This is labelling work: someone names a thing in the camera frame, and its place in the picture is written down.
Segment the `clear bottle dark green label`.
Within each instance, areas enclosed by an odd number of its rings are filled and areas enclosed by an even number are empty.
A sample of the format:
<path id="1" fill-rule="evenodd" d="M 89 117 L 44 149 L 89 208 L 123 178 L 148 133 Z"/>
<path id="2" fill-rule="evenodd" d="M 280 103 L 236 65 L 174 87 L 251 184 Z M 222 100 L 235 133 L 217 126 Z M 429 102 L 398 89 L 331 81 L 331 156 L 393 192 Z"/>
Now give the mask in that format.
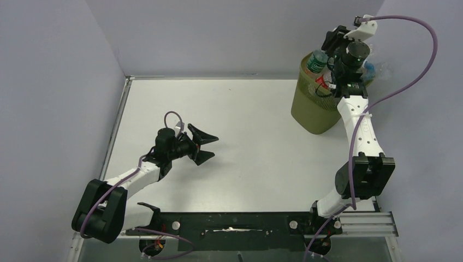
<path id="1" fill-rule="evenodd" d="M 306 68 L 314 73 L 319 74 L 328 62 L 328 55 L 322 50 L 315 50 L 309 56 L 306 62 Z"/>

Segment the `clear bottle blue label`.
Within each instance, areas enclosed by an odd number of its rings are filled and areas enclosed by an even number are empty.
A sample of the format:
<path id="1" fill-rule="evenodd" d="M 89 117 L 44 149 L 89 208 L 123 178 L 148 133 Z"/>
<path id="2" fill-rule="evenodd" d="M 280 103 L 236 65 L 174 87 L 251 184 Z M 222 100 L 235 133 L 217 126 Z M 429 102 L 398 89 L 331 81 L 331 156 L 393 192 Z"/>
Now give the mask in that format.
<path id="1" fill-rule="evenodd" d="M 363 63 L 362 79 L 365 82 L 373 80 L 388 80 L 392 77 L 393 68 L 385 62 L 366 61 Z"/>

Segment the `clear bottle red label top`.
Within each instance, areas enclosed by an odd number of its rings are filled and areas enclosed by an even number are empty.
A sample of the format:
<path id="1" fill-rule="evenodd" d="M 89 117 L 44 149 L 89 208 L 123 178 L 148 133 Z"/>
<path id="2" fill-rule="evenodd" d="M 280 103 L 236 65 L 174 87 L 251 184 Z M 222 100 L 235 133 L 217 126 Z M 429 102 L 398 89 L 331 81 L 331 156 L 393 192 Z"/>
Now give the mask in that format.
<path id="1" fill-rule="evenodd" d="M 316 78 L 315 82 L 319 84 L 320 87 L 325 88 L 326 90 L 331 89 L 331 85 L 333 84 L 331 71 L 327 70 L 326 72 L 321 74 L 318 78 Z"/>

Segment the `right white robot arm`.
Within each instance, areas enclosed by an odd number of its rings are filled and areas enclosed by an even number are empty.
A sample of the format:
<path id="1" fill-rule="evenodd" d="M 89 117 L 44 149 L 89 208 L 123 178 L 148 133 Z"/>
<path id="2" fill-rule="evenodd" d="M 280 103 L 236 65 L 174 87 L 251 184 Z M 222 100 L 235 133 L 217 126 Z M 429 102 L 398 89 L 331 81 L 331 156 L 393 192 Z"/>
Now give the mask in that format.
<path id="1" fill-rule="evenodd" d="M 329 58 L 328 89 L 337 102 L 350 146 L 347 163 L 335 175 L 334 189 L 315 202 L 315 213 L 307 218 L 307 226 L 314 233 L 328 227 L 329 217 L 380 195 L 395 169 L 394 159 L 385 156 L 375 135 L 360 70 L 370 54 L 365 40 L 375 35 L 378 26 L 373 21 L 358 22 L 355 27 L 349 30 L 338 26 L 328 31 L 321 47 Z"/>

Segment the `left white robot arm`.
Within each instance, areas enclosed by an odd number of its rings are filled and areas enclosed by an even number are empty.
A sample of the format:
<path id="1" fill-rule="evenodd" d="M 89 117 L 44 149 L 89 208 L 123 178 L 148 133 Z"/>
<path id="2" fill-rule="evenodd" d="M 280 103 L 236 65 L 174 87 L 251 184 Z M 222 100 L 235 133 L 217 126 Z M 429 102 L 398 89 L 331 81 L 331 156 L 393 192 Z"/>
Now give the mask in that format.
<path id="1" fill-rule="evenodd" d="M 148 185 L 159 182 L 172 169 L 173 161 L 188 157 L 197 166 L 215 156 L 202 150 L 202 146 L 216 142 L 218 137 L 188 124 L 186 132 L 162 128 L 157 132 L 155 144 L 142 155 L 137 166 L 109 180 L 91 180 L 81 197 L 71 227 L 83 238 L 94 238 L 112 243 L 120 232 L 151 223 L 155 207 L 146 205 L 147 212 L 127 207 L 127 200 Z"/>

